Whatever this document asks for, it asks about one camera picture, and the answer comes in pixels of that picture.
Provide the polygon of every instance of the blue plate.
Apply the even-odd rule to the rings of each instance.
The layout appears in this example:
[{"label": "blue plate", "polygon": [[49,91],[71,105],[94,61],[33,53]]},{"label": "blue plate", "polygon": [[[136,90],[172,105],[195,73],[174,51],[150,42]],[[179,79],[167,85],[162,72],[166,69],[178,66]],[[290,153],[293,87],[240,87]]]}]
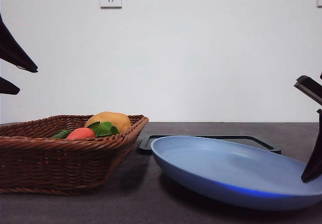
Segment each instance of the blue plate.
[{"label": "blue plate", "polygon": [[256,147],[191,136],[151,143],[158,165],[201,195],[242,207],[294,210],[322,200],[322,176],[304,184],[305,164]]}]

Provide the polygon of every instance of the yellow toy mango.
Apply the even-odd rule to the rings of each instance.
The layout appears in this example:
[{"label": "yellow toy mango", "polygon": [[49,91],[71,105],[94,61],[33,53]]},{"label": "yellow toy mango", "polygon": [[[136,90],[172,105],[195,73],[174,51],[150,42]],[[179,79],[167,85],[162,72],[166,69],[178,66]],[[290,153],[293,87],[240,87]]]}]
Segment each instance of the yellow toy mango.
[{"label": "yellow toy mango", "polygon": [[131,127],[131,121],[127,115],[117,112],[101,112],[92,116],[85,124],[88,127],[94,122],[111,122],[119,132],[123,132]]}]

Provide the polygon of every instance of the white wall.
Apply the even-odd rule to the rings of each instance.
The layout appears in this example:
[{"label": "white wall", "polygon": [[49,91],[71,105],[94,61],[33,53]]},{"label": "white wall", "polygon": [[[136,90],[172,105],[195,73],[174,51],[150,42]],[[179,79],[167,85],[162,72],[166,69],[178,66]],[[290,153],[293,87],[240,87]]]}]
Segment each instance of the white wall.
[{"label": "white wall", "polygon": [[293,85],[319,81],[316,0],[1,0],[3,21],[39,66],[3,61],[21,88],[2,123],[117,111],[151,121],[317,121]]}]

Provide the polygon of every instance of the toy fruit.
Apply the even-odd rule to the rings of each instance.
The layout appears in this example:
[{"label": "toy fruit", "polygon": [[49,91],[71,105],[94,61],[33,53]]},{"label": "toy fruit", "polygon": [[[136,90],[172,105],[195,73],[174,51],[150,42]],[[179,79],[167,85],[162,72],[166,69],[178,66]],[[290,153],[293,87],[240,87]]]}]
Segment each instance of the toy fruit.
[{"label": "toy fruit", "polygon": [[88,127],[94,122],[111,122],[119,132],[123,132],[127,128],[131,127],[131,121],[128,116],[123,113],[116,112],[101,112],[96,114],[86,122],[85,127]]},{"label": "toy fruit", "polygon": [[95,137],[94,131],[87,127],[81,127],[71,132],[66,139],[87,138],[87,137]]}]

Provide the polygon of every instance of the basket rim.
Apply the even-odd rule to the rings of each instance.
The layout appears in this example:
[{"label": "basket rim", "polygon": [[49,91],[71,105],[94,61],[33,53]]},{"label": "basket rim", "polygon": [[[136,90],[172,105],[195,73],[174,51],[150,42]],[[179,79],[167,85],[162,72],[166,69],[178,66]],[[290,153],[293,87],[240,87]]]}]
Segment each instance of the basket rim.
[{"label": "basket rim", "polygon": [[[0,126],[0,128],[13,128],[18,125],[30,124],[33,122],[45,121],[51,118],[58,117],[91,117],[93,115],[55,115],[38,120],[32,120],[27,122],[14,123],[10,125]],[[112,148],[118,148],[125,142],[134,139],[144,126],[148,123],[148,118],[143,115],[128,115],[129,118],[137,117],[139,120],[127,128],[125,131],[108,135],[105,137],[90,137],[90,138],[78,138],[78,139],[50,139],[50,138],[33,138],[23,136],[3,136],[0,135],[0,147],[8,147],[14,149],[37,149],[37,150],[56,150],[56,151],[96,151],[96,150],[109,150]]]}]

